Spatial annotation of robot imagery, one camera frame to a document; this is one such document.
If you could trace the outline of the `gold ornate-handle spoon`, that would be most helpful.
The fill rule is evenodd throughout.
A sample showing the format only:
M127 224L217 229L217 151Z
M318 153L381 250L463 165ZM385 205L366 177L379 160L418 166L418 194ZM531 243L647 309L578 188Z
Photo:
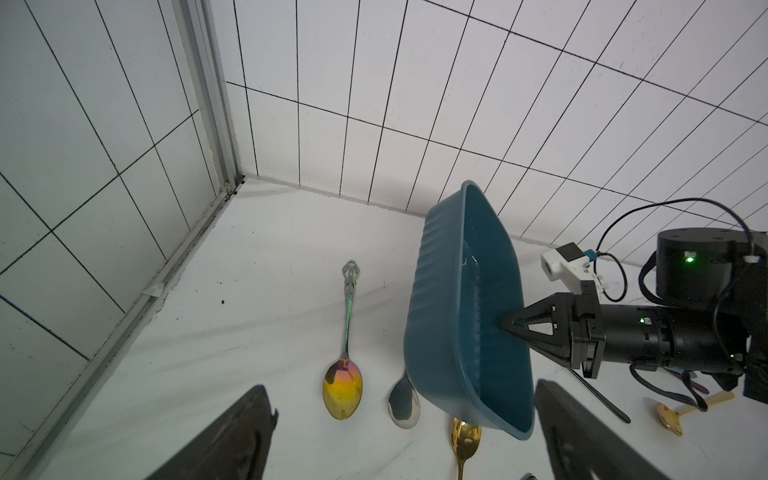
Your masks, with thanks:
M481 437L482 428L480 426L466 423L458 418L453 420L451 446L457 460L458 480L463 479L465 463L477 452Z

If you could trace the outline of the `rainbow ornate-handle spoon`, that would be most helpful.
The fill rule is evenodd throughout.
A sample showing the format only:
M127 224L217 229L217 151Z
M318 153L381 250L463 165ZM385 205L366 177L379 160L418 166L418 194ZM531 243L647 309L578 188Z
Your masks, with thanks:
M360 268L349 260L342 268L344 277L345 326L340 357L331 364L323 379L322 397L328 413L336 420L346 420L357 410L363 396L363 377L349 356L349 336Z

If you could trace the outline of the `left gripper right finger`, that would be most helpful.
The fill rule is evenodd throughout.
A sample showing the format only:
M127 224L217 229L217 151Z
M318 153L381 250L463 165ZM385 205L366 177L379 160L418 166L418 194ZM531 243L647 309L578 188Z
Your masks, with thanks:
M666 477L556 382L537 382L534 406L556 479Z

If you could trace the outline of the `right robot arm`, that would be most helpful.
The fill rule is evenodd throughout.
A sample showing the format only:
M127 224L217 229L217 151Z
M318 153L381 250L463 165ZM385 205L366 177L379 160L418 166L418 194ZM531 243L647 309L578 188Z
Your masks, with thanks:
M767 401L767 235L718 228L661 232L638 276L645 305L604 305L588 256L568 244L542 263L567 291L499 319L555 363L587 378L605 362L641 371L679 368L725 391Z

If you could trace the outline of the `plain silver spoon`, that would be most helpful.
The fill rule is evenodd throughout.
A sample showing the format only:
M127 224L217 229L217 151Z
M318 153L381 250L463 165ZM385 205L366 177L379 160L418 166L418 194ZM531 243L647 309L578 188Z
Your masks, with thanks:
M387 400L387 407L390 419L397 427L412 429L417 425L420 419L421 405L406 370L393 385Z

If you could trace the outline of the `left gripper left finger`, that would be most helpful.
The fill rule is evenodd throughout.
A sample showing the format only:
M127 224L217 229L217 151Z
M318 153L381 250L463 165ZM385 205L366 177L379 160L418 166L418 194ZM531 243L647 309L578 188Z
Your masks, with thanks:
M151 479L260 479L278 413L256 385L155 470Z

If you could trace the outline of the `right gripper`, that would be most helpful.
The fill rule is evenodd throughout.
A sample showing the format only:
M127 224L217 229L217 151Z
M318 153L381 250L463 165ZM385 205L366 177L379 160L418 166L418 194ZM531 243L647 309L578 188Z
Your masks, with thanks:
M581 292L555 293L522 310L502 315L499 328L523 341L554 363L580 369L595 379L603 360L606 333L594 281L581 281ZM532 325L549 324L547 334Z

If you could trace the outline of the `teal storage box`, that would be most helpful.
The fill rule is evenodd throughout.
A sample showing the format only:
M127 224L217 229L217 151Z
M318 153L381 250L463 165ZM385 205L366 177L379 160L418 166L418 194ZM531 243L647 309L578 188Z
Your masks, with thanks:
M499 326L524 306L511 239L480 187L466 181L425 218L403 345L416 392L466 423L529 439L529 347Z

